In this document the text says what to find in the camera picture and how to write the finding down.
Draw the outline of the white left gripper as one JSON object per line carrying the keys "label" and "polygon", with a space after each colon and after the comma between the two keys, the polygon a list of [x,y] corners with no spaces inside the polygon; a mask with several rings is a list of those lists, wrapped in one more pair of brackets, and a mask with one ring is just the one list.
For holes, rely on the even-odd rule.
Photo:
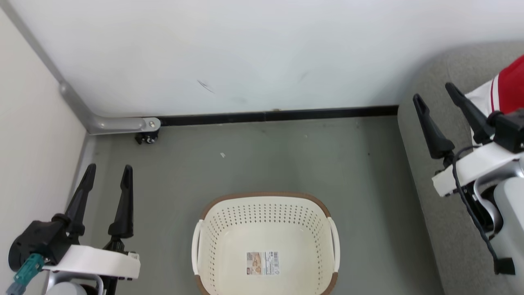
{"label": "white left gripper", "polygon": [[[66,209],[65,215],[70,220],[67,233],[73,237],[83,236],[84,214],[88,195],[94,186],[97,165],[91,163],[77,186]],[[108,228],[113,238],[133,237],[133,168],[126,165],[120,181],[120,200],[114,222]],[[138,279],[141,263],[135,253],[123,254],[102,250],[91,246],[72,245],[57,265],[43,266],[43,270],[52,273],[72,274],[78,277],[106,276],[124,279]]]}

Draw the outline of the small black caster wheel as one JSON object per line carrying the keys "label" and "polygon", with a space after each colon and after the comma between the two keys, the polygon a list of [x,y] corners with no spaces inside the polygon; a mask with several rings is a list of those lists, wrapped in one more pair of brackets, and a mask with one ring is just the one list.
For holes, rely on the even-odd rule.
{"label": "small black caster wheel", "polygon": [[159,129],[154,132],[141,132],[135,134],[135,141],[138,145],[142,144],[154,144],[158,140]]}

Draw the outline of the paper label sticker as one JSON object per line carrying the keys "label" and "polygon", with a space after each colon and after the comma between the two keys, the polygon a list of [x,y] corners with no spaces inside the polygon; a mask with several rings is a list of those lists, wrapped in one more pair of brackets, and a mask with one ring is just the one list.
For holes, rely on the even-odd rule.
{"label": "paper label sticker", "polygon": [[279,276],[281,274],[279,252],[247,252],[246,274],[247,276]]}

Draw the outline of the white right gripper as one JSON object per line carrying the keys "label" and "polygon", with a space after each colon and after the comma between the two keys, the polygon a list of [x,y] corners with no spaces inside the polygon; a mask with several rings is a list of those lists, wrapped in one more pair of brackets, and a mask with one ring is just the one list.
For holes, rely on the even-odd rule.
{"label": "white right gripper", "polygon": [[[473,133],[473,142],[486,144],[457,160],[455,164],[432,177],[438,196],[445,197],[456,191],[457,179],[461,186],[468,185],[482,176],[502,168],[513,160],[524,157],[524,152],[514,154],[492,142],[495,130],[487,123],[487,116],[460,91],[455,84],[447,82],[445,89],[455,106],[461,109]],[[431,159],[452,160],[453,142],[447,139],[430,116],[430,109],[419,94],[412,98],[416,114],[425,138]]]}

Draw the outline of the cream perforated laundry basket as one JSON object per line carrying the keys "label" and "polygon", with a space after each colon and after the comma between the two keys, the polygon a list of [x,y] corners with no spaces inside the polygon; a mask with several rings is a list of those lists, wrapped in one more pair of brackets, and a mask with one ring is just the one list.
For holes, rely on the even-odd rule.
{"label": "cream perforated laundry basket", "polygon": [[[247,252],[277,251],[279,276],[247,276]],[[192,237],[192,269],[201,295],[331,295],[341,245],[328,208],[298,192],[219,197]]]}

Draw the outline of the red and white striped garment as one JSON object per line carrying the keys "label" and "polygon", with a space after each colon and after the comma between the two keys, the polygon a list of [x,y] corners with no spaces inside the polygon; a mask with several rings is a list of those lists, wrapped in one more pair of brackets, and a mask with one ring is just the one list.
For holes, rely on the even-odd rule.
{"label": "red and white striped garment", "polygon": [[485,116],[494,111],[508,114],[524,108],[524,54],[466,97]]}

